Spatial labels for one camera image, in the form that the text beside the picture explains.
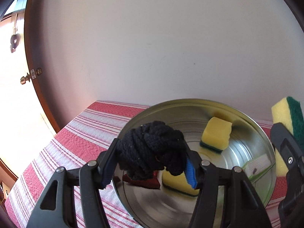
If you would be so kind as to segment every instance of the yellow sponge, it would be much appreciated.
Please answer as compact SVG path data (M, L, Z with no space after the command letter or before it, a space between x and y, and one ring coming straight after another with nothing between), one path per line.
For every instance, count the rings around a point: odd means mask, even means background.
M292 97L285 97L272 108L273 123L282 123L294 136L299 145L304 144L304 120L300 102ZM279 152L275 151L275 162L278 177L286 176L288 168Z
M203 132L202 147L222 152L229 145L232 123L217 117L212 117Z
M169 171L164 170L161 180L163 186L190 196L197 196L200 191L199 189L192 189L191 185L188 184L184 173L178 176L172 176Z

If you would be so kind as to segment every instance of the tablecloth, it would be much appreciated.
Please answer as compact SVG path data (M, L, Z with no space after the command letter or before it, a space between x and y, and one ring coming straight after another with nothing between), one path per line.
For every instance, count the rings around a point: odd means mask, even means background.
M30 214L48 180L59 166L79 168L107 150L124 125L148 106L97 101L66 125L26 168L13 186L5 206L12 221L25 228ZM270 126L260 124L269 136ZM286 179L278 178L272 198L266 207L274 228L280 227L278 204L286 194ZM111 184L100 191L111 227L141 227L128 214ZM85 228L80 189L75 187L76 219Z

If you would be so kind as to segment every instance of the screw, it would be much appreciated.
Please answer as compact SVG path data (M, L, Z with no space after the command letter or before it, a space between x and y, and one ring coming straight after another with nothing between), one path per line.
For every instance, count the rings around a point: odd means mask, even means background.
M234 167L234 171L235 171L236 173L241 173L241 172L242 172L242 168L239 167L239 166L235 166L235 167Z
M292 164L293 158L292 158L292 157L289 157L287 162L288 162L288 164Z
M88 162L88 166L95 166L97 164L96 160L91 160Z
M56 172L58 172L58 173L61 173L61 172L63 172L64 171L64 167L63 166L60 166L60 167L58 167L57 169L56 169Z
M208 165L210 165L210 161L209 160L206 160L206 159L204 159L204 160L202 160L202 166L208 166Z

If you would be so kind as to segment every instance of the door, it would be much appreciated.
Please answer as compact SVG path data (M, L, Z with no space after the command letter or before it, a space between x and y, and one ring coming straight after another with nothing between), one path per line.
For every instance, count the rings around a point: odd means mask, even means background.
M30 79L30 75L34 78L33 75L41 71L31 73L28 69L23 29L24 9L0 22L0 159L16 176L25 170L56 134ZM20 42L12 50L11 37L14 33Z

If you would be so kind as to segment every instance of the round metal tray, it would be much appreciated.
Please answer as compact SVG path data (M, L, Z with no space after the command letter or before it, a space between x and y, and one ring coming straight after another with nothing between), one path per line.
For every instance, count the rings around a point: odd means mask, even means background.
M207 122L212 117L232 122L229 147L220 155L201 148L200 138ZM169 126L183 132L191 150L197 151L202 159L210 160L217 167L231 169L243 166L248 160L267 154L275 162L273 147L260 126L244 113L210 100L180 99L154 105L131 119L121 130L118 138L131 128L152 121L164 121ZM276 182L276 168L272 167L254 183L254 187L266 206L273 193ZM115 176L122 179L124 171L117 166ZM162 182L162 172L158 175ZM122 204L133 218L143 227L149 228L185 228L188 227L196 203L190 197L162 186L160 190L151 190L132 186L120 181L114 185ZM213 227L219 227L222 217L223 186L218 189L217 210Z

